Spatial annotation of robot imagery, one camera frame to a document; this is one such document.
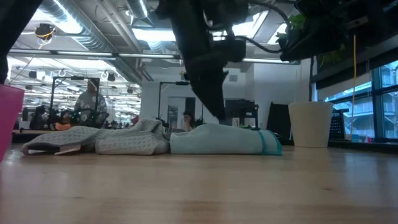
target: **gray fabric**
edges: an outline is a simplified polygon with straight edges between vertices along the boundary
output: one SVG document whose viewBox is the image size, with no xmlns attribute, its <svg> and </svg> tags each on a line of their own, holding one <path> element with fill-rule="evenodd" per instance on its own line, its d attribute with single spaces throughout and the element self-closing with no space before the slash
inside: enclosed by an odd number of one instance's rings
<svg viewBox="0 0 398 224">
<path fill-rule="evenodd" d="M 163 137 L 162 122 L 140 120 L 129 129 L 108 130 L 76 126 L 67 131 L 43 134 L 23 146 L 24 154 L 31 146 L 95 145 L 98 154 L 152 155 L 167 152 L 169 142 Z"/>
<path fill-rule="evenodd" d="M 96 93 L 90 93 L 89 91 L 85 91 L 84 93 L 80 94 L 75 104 L 75 110 L 88 108 L 95 109 L 96 97 Z M 106 112 L 106 101 L 104 96 L 101 94 L 98 95 L 97 112 Z M 89 114 L 89 111 L 82 111 L 80 114 L 81 121 L 86 121 Z M 104 115 L 101 115 L 101 118 L 98 118 L 98 121 L 102 120 L 104 120 Z"/>
</svg>

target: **cloth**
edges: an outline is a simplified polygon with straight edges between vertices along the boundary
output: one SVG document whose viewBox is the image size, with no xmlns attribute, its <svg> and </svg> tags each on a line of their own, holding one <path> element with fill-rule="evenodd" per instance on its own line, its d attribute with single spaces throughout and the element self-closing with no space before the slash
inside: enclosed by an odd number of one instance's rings
<svg viewBox="0 0 398 224">
<path fill-rule="evenodd" d="M 79 98 L 77 99 L 77 102 L 75 104 L 75 110 L 79 109 L 95 109 L 95 102 L 96 102 L 96 93 L 90 93 L 89 91 L 85 91 L 84 93 L 80 94 Z M 106 112 L 106 101 L 103 95 L 99 94 L 98 95 L 98 107 L 97 107 L 97 112 Z M 80 120 L 81 121 L 86 121 L 88 118 L 88 115 L 90 114 L 89 111 L 82 111 L 80 115 Z M 104 120 L 105 115 L 101 115 L 99 118 L 97 118 L 98 122 Z"/>
<path fill-rule="evenodd" d="M 112 130 L 75 126 L 66 131 L 43 134 L 24 144 L 30 147 L 93 146 L 98 154 L 153 155 L 165 153 L 169 142 L 163 137 L 162 122 L 143 119 L 129 129 Z"/>
<path fill-rule="evenodd" d="M 252 131 L 220 124 L 203 124 L 190 132 L 172 133 L 172 154 L 282 155 L 272 131 Z"/>
</svg>

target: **desk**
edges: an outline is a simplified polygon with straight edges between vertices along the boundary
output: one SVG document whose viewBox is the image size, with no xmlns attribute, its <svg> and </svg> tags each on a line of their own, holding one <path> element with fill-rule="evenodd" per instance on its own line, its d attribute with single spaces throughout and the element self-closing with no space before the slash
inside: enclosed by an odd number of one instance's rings
<svg viewBox="0 0 398 224">
<path fill-rule="evenodd" d="M 13 130 L 13 134 L 47 134 L 54 131 L 46 131 L 46 130 Z"/>
<path fill-rule="evenodd" d="M 30 156 L 8 151 L 0 223 L 398 223 L 398 157 Z"/>
</svg>

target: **pink cup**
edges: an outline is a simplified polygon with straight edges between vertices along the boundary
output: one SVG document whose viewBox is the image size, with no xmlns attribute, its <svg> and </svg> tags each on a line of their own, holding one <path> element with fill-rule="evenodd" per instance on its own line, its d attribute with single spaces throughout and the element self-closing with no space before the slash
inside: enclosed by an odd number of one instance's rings
<svg viewBox="0 0 398 224">
<path fill-rule="evenodd" d="M 10 143 L 18 113 L 21 112 L 24 93 L 24 90 L 0 84 L 0 162 Z"/>
</svg>

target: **teal stripe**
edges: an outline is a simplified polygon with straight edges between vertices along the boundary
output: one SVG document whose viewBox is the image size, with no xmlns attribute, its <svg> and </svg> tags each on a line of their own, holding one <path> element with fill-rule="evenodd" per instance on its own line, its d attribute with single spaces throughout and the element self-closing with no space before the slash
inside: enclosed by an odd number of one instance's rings
<svg viewBox="0 0 398 224">
<path fill-rule="evenodd" d="M 261 155 L 266 155 L 267 154 L 266 140 L 264 139 L 264 136 L 262 135 L 262 133 L 260 131 L 258 131 L 258 133 L 260 134 L 261 144 L 262 144 Z"/>
<path fill-rule="evenodd" d="M 275 138 L 276 144 L 277 144 L 277 152 L 274 154 L 275 156 L 281 156 L 282 155 L 282 145 L 280 144 L 278 138 L 276 137 L 276 135 L 274 134 L 273 131 L 269 131 L 272 136 Z"/>
</svg>

